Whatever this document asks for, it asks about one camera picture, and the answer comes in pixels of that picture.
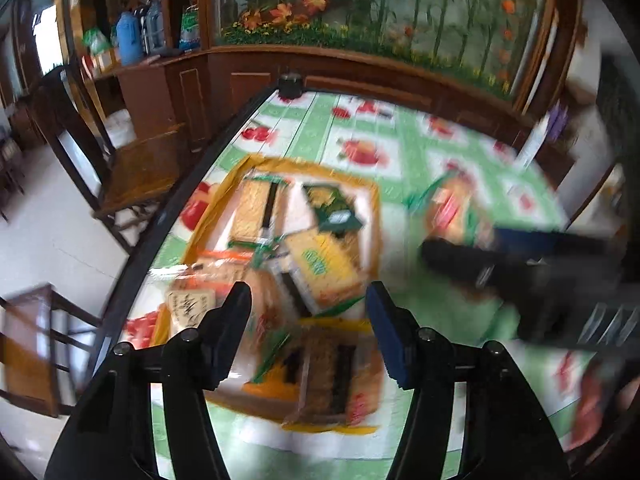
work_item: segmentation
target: chair seat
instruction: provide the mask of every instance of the chair seat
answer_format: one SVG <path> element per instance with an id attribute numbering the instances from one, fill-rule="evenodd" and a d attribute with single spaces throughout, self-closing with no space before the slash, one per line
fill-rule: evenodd
<path id="1" fill-rule="evenodd" d="M 186 157 L 180 130 L 136 140 L 116 151 L 111 179 L 102 188 L 97 218 L 154 200 L 167 193 L 180 176 Z"/>

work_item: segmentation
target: bottle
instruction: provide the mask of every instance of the bottle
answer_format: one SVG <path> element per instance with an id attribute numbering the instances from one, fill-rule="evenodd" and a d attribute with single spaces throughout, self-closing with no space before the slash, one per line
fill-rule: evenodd
<path id="1" fill-rule="evenodd" d="M 118 44 L 120 45 L 120 59 L 123 65 L 137 63 L 143 58 L 142 40 L 138 20 L 126 11 L 123 12 L 116 25 Z"/>
<path id="2" fill-rule="evenodd" d="M 153 0 L 149 12 L 146 14 L 146 31 L 149 38 L 150 52 L 164 47 L 164 27 L 159 0 Z"/>

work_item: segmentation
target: blue thermos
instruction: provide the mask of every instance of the blue thermos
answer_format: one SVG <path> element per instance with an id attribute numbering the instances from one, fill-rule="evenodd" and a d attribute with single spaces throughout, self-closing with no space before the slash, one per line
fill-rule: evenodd
<path id="1" fill-rule="evenodd" d="M 139 62 L 143 57 L 140 24 L 130 12 L 123 12 L 116 25 L 120 60 L 123 65 Z"/>

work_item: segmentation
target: orange flower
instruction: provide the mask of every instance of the orange flower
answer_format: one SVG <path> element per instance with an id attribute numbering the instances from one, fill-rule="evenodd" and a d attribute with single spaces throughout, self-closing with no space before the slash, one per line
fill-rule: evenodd
<path id="1" fill-rule="evenodd" d="M 260 17 L 260 10 L 251 12 L 250 10 L 243 12 L 240 16 L 240 21 L 244 25 L 244 28 L 249 30 L 255 30 L 258 25 L 262 25 L 262 18 Z"/>
<path id="2" fill-rule="evenodd" d="M 516 4 L 513 3 L 513 0 L 503 0 L 502 8 L 507 14 L 513 14 L 516 11 Z"/>
<path id="3" fill-rule="evenodd" d="M 324 10 L 326 7 L 326 0 L 302 0 L 302 4 L 308 11 L 310 16 L 313 16 L 319 10 Z"/>
<path id="4" fill-rule="evenodd" d="M 269 12 L 273 16 L 273 25 L 283 25 L 291 15 L 291 4 L 278 4 L 278 7 Z"/>
<path id="5" fill-rule="evenodd" d="M 498 59 L 503 65 L 506 65 L 511 59 L 511 52 L 508 52 L 503 48 L 500 49 L 500 52 L 498 52 Z"/>
<path id="6" fill-rule="evenodd" d="M 307 23 L 309 21 L 309 17 L 306 14 L 296 14 L 293 16 L 292 23 L 296 25 L 300 25 L 302 23 Z"/>

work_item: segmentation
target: green foliage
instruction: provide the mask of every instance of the green foliage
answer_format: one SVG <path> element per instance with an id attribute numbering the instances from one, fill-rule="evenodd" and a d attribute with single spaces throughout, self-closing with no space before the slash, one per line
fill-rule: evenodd
<path id="1" fill-rule="evenodd" d="M 388 57 L 463 80 L 501 99 L 509 98 L 508 91 L 503 91 L 495 77 L 479 75 L 478 69 L 474 71 L 471 67 L 457 64 L 453 58 L 433 58 L 431 54 L 415 52 L 407 47 L 380 43 L 377 33 L 365 28 L 342 26 L 337 30 L 326 24 L 313 22 L 305 25 L 291 25 L 288 29 L 265 24 L 250 31 L 239 23 L 235 23 L 223 31 L 221 40 L 224 44 L 318 46 Z"/>

